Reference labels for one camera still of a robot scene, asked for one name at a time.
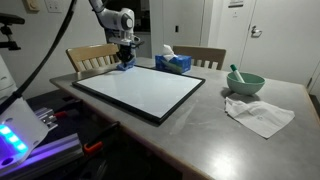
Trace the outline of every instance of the light switch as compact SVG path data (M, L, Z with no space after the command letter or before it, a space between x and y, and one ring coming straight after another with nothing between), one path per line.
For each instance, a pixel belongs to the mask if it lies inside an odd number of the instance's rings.
M40 11L38 0L25 0L25 1L30 11L34 11L34 12Z

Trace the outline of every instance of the napkin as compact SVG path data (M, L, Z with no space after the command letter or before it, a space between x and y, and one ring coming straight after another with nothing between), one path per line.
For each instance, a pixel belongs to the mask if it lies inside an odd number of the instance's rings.
M246 104L228 97L225 110L233 119L265 138L270 138L295 116L293 111L263 101Z
M174 57L178 57L177 55L174 54L171 47L166 44L163 45L163 54L162 55L167 61L170 61Z

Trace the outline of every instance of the cable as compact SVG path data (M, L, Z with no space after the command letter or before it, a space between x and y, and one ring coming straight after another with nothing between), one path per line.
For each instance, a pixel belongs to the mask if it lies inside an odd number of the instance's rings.
M50 58L51 54L59 44L61 38L63 37L65 31L67 30L69 23L73 17L74 10L75 10L75 5L77 3L77 0L72 0L67 12L66 17L63 20L63 23L57 33L56 38L54 39L48 53L44 57L44 59L41 61L39 66L33 71L33 73L28 77L28 79L16 90L12 93L12 95L7 98L1 105L0 105L0 115L7 110L12 103L15 102L18 98L22 97L22 93L28 88L28 86L31 84L31 82L34 80L34 78L38 75L40 70L43 68L43 66L46 64L48 59Z

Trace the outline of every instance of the table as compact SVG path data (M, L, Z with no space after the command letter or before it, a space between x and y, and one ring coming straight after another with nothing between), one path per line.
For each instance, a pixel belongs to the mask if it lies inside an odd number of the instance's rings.
M138 58L138 65L154 61ZM319 179L319 118L304 86L266 79L248 100L262 100L292 110L296 117L266 140L224 111L228 72L192 67L187 75L206 79L161 126L71 86L76 80L115 66L73 73L50 81L107 121L120 121L124 131L183 173L184 179Z

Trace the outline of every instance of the tissue box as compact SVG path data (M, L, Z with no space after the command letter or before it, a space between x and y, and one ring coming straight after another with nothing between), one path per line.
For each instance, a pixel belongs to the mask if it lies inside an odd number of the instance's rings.
M162 55L156 55L156 69L172 73L184 73L191 69L191 56L177 55L167 61Z

